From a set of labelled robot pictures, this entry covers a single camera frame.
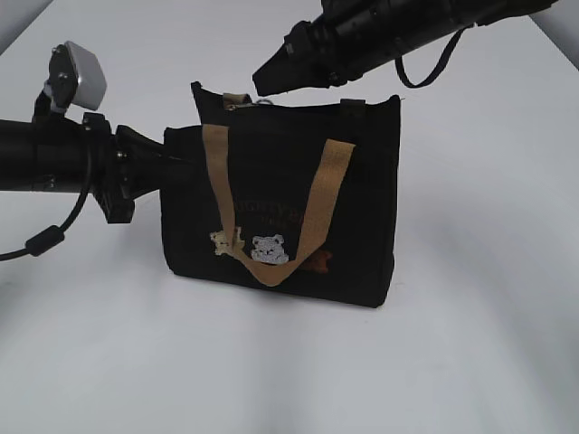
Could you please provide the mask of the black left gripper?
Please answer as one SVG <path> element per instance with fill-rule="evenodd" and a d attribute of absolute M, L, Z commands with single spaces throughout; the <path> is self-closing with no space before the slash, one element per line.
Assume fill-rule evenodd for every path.
<path fill-rule="evenodd" d="M 131 127 L 112 130 L 102 114 L 85 113 L 82 125 L 93 155 L 91 192 L 109 224 L 132 222 L 136 199 L 192 182 L 202 171 L 196 160 L 173 155 Z"/>

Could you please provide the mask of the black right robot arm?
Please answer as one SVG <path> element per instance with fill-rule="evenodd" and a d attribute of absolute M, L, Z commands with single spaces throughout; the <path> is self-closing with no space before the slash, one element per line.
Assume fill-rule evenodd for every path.
<path fill-rule="evenodd" d="M 423 88 L 444 71 L 466 30 L 551 6 L 550 1 L 325 1 L 316 20 L 292 27 L 252 80 L 262 97 L 328 89 L 393 62 L 404 86 Z M 419 83 L 411 82 L 404 55 L 445 36 L 450 40 L 432 72 Z"/>

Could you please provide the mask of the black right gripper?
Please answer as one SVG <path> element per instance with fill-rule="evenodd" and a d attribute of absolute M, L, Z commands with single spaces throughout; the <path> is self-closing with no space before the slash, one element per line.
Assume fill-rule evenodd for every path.
<path fill-rule="evenodd" d="M 295 24 L 253 73 L 259 96 L 339 87 L 398 56 L 392 1 L 324 1 L 322 9 L 316 20 Z"/>

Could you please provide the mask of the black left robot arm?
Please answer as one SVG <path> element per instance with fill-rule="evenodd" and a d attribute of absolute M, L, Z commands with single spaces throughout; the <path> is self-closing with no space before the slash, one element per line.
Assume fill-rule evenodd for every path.
<path fill-rule="evenodd" d="M 190 181 L 196 161 L 101 114 L 1 123 L 4 191 L 78 193 L 88 187 L 109 224 L 127 224 L 137 198 Z"/>

